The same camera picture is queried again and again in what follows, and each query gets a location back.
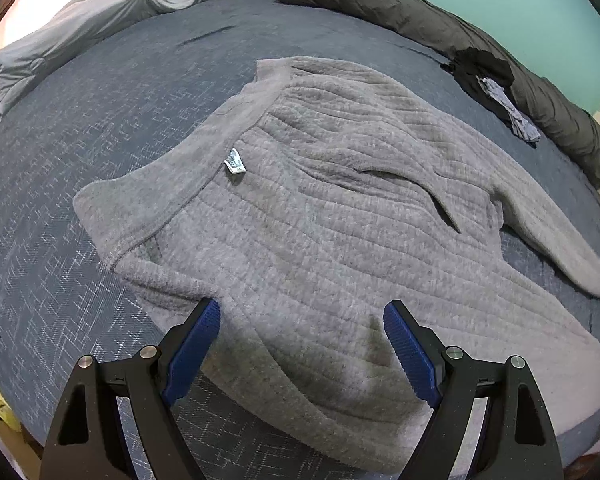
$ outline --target blue rubber pad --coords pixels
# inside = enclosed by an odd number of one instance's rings
[[[187,394],[219,331],[220,305],[211,300],[169,363],[166,386],[162,391],[167,406],[173,406],[176,400]]]
[[[384,308],[383,320],[384,331],[416,396],[437,408],[442,396],[436,387],[434,367],[416,336],[391,303]]]

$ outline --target silver bolt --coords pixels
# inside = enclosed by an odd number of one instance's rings
[[[78,366],[80,368],[89,368],[93,363],[93,357],[90,355],[83,355],[80,359],[78,359]]]
[[[462,352],[462,349],[458,348],[457,346],[450,346],[446,349],[446,355],[452,359],[460,359],[464,355],[464,352]]]
[[[526,365],[526,361],[519,355],[514,355],[511,358],[511,364],[514,368],[524,368]]]
[[[152,357],[155,357],[155,355],[157,353],[158,353],[158,349],[155,346],[147,345],[141,349],[140,357],[142,359],[151,359]]]

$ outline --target clothing tag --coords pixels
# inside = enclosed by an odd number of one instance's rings
[[[231,148],[229,156],[224,160],[224,163],[232,173],[245,173],[244,164],[240,158],[240,153],[235,148]]]

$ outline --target blue bedsheet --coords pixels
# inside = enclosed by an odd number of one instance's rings
[[[388,30],[329,10],[275,0],[219,0],[164,14],[81,54],[0,124],[0,389],[41,442],[80,355],[112,360],[161,334],[104,269],[72,209],[74,194],[176,146],[267,57],[347,59],[391,75],[513,156],[600,254],[600,199],[582,171],[542,138],[513,136],[439,68],[442,57]],[[600,341],[600,300],[504,230],[505,259],[555,294]],[[281,434],[198,377],[175,409],[209,478],[379,479]],[[134,463],[149,478],[128,406]],[[600,434],[600,412],[560,437],[565,462]]]

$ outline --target light gray blanket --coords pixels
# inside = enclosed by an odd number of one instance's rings
[[[94,44],[141,20],[205,1],[69,2],[44,27],[0,49],[0,120],[46,76]],[[130,63],[133,58],[130,52]]]
[[[232,147],[245,174],[224,168]],[[528,359],[557,433],[600,407],[600,344],[503,260],[498,231],[596,296],[600,259],[510,156],[375,70],[260,60],[174,150],[89,184],[74,208],[162,330],[217,298],[204,373],[344,463],[400,470],[430,415],[382,329],[395,298],[474,358]]]

